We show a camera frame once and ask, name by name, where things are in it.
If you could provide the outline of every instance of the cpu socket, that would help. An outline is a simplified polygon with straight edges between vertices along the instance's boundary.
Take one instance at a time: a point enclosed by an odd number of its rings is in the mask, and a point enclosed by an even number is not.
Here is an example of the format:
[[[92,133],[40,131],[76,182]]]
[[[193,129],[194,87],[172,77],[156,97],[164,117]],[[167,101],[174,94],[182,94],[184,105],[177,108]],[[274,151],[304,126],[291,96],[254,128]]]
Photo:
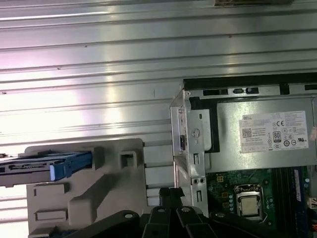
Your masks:
[[[252,221],[262,222],[263,190],[259,184],[244,184],[234,186],[236,194],[237,214]]]

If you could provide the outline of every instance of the white connector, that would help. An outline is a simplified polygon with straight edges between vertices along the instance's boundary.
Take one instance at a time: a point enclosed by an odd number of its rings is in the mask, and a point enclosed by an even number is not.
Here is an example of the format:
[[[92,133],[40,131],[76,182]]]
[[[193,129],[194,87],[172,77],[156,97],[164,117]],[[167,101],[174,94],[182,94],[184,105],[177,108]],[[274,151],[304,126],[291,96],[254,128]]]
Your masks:
[[[308,206],[310,209],[316,209],[316,208],[317,208],[317,198],[315,198],[315,197],[310,197],[310,198],[308,198],[308,200],[307,200],[307,206]]]

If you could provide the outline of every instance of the corrugated metal surface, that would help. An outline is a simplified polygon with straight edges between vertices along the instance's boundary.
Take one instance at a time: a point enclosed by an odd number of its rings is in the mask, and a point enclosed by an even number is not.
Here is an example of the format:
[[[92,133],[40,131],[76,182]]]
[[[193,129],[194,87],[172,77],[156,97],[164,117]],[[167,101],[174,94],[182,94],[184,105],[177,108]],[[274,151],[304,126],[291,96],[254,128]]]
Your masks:
[[[3,238],[28,235],[26,186],[0,187],[0,231]]]
[[[150,188],[168,186],[183,78],[317,68],[317,2],[132,3],[0,1],[0,152],[138,137]]]

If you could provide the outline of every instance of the warning label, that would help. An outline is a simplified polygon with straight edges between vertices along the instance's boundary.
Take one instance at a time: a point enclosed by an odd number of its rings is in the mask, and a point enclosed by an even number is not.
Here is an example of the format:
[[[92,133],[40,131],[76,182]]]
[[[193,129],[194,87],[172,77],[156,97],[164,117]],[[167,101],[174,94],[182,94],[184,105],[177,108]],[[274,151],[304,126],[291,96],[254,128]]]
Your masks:
[[[308,148],[305,112],[244,115],[241,153]]]

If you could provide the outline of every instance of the blue drive tray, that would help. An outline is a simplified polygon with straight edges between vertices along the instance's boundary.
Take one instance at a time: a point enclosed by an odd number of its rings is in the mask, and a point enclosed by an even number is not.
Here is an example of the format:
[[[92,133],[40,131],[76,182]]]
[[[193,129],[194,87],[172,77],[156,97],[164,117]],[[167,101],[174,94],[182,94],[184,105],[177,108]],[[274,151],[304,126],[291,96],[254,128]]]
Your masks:
[[[0,162],[0,186],[4,178],[7,176],[28,175],[34,173],[45,174],[45,180],[57,181],[62,178],[69,178],[73,173],[92,166],[91,152],[73,152],[73,153],[54,153],[45,154],[43,156],[28,156],[5,160]]]

